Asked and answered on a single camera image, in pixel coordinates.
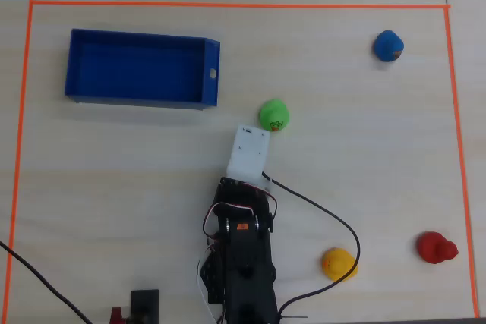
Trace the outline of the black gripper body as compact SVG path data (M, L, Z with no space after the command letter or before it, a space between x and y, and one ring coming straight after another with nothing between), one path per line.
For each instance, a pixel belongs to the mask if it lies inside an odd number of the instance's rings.
M243 181L222 177L216 188L215 203L231 203L243 206L268 206L270 193Z

